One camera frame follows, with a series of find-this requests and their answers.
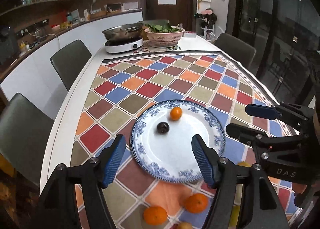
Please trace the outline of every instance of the stainless steel pot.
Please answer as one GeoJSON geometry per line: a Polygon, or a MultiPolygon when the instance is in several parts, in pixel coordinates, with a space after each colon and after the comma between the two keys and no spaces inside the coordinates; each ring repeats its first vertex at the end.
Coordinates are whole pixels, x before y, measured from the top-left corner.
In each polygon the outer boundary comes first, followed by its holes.
{"type": "Polygon", "coordinates": [[[141,37],[141,29],[143,24],[134,23],[134,24],[125,24],[119,27],[114,27],[111,29],[104,30],[104,34],[107,41],[130,41],[141,37]]]}

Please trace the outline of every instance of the power cord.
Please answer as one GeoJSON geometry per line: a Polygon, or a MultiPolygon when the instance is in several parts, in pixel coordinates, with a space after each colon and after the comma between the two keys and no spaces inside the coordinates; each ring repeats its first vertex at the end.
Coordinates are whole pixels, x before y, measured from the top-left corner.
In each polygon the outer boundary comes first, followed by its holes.
{"type": "Polygon", "coordinates": [[[56,34],[47,34],[47,35],[45,35],[45,36],[43,36],[43,37],[39,37],[39,36],[36,36],[36,35],[33,35],[33,34],[29,33],[28,29],[25,29],[24,32],[26,32],[26,33],[28,33],[29,35],[34,36],[34,37],[36,37],[36,38],[45,38],[45,37],[50,36],[50,35],[56,36],[57,39],[58,39],[58,46],[59,46],[59,50],[60,50],[60,39],[59,39],[59,37],[58,37],[56,34]]]}

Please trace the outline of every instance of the orange square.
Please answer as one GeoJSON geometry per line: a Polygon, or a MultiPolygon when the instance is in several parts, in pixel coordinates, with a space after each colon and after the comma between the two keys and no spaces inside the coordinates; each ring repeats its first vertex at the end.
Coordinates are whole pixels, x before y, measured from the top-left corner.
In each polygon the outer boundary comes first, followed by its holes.
{"type": "Polygon", "coordinates": [[[82,190],[78,185],[75,185],[75,188],[76,188],[77,207],[79,208],[80,206],[83,205],[83,195],[82,195],[82,190]]]}
{"type": "Polygon", "coordinates": [[[268,176],[271,183],[278,185],[280,183],[280,179],[268,176]]]}
{"type": "Polygon", "coordinates": [[[258,99],[259,101],[262,101],[261,97],[257,93],[254,93],[254,98],[258,99]]]}
{"type": "Polygon", "coordinates": [[[208,66],[210,66],[211,63],[208,62],[208,61],[199,59],[199,60],[196,61],[196,64],[197,64],[198,66],[208,67],[208,66]]]}
{"type": "Polygon", "coordinates": [[[76,130],[76,135],[83,133],[93,123],[94,123],[94,121],[91,119],[91,117],[85,111],[83,113],[81,113],[80,119],[78,122],[78,127],[76,130]]]}
{"type": "Polygon", "coordinates": [[[235,97],[236,90],[233,87],[221,83],[219,85],[218,92],[233,99],[235,97]]]}
{"type": "Polygon", "coordinates": [[[109,68],[106,66],[100,66],[98,71],[97,71],[97,75],[101,75],[103,74],[105,71],[107,71],[109,68]]]}
{"type": "Polygon", "coordinates": [[[121,86],[128,88],[130,90],[135,90],[139,86],[141,86],[145,81],[137,78],[137,77],[130,77],[127,81],[125,81],[121,86]]]}
{"type": "Polygon", "coordinates": [[[146,202],[151,206],[161,206],[169,216],[175,216],[190,195],[192,190],[183,184],[159,181],[146,197],[146,202]]]}
{"type": "Polygon", "coordinates": [[[190,81],[190,82],[197,82],[197,80],[199,79],[200,75],[193,73],[189,70],[186,70],[182,73],[182,75],[179,76],[180,78],[190,81]]]}
{"type": "Polygon", "coordinates": [[[154,102],[150,102],[145,108],[143,108],[138,114],[137,114],[137,117],[139,117],[146,109],[148,109],[149,107],[153,106],[154,102]]]}
{"type": "Polygon", "coordinates": [[[136,65],[138,66],[149,66],[153,63],[153,60],[149,60],[149,59],[142,59],[139,62],[136,63],[136,65]]]}

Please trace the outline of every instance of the dark cherry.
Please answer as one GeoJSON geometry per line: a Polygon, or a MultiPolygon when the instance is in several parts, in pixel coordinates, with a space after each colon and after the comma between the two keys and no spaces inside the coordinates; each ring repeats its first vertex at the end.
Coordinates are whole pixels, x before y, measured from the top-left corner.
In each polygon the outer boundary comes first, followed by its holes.
{"type": "Polygon", "coordinates": [[[167,133],[169,131],[170,127],[169,127],[169,124],[166,123],[166,122],[159,122],[158,125],[157,125],[157,132],[158,133],[167,133]]]}

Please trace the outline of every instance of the colorful checkered tablecloth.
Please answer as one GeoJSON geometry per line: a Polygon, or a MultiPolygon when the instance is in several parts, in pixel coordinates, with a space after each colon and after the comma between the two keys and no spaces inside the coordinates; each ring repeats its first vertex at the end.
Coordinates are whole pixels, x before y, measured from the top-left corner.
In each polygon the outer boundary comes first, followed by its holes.
{"type": "MultiPolygon", "coordinates": [[[[185,99],[208,108],[225,128],[230,122],[267,132],[269,136],[291,135],[282,122],[248,116],[249,103],[273,104],[263,88],[246,75],[236,62],[220,52],[134,55],[103,62],[94,78],[84,104],[71,156],[71,166],[98,156],[111,145],[118,133],[127,146],[113,183],[103,190],[112,218],[119,229],[174,228],[181,221],[201,228],[208,208],[191,214],[183,201],[196,192],[205,194],[210,203],[215,190],[203,180],[189,184],[170,184],[146,173],[133,158],[129,136],[137,117],[151,105],[169,99],[185,99]],[[160,226],[147,225],[142,217],[148,206],[162,206],[168,220],[160,226]]],[[[234,163],[255,163],[252,148],[226,136],[224,156],[234,163]]],[[[281,204],[290,218],[296,211],[291,183],[270,178],[281,204]]],[[[83,229],[89,229],[81,187],[76,199],[83,229]]]]}

